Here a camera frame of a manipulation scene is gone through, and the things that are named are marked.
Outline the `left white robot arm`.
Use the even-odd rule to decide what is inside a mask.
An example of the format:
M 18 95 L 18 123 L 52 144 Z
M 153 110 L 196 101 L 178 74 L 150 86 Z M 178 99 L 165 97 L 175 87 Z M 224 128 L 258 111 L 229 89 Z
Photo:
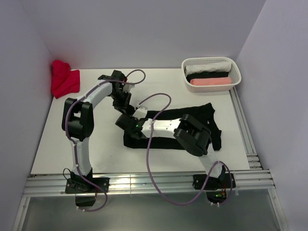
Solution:
M 127 76 L 114 70 L 110 76 L 102 75 L 97 84 L 83 96 L 64 102 L 62 129 L 70 141 L 73 169 L 67 184 L 78 193 L 107 192 L 108 183 L 95 182 L 89 156 L 89 138 L 94 130 L 94 109 L 106 97 L 113 99 L 113 107 L 121 114 L 131 116 L 134 108 L 129 104 L 131 93 Z

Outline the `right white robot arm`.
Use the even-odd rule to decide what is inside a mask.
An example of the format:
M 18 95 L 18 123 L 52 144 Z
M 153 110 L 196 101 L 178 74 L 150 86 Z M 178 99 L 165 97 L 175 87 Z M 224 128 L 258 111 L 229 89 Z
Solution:
M 208 154 L 208 147 L 212 142 L 211 131 L 191 115 L 185 114 L 181 118 L 172 120 L 121 115 L 115 124 L 130 140 L 143 142 L 147 154 L 150 149 L 170 149 L 185 150 L 196 157 L 205 156 L 207 161 L 205 170 L 209 184 L 217 188 L 224 183 L 226 168 Z

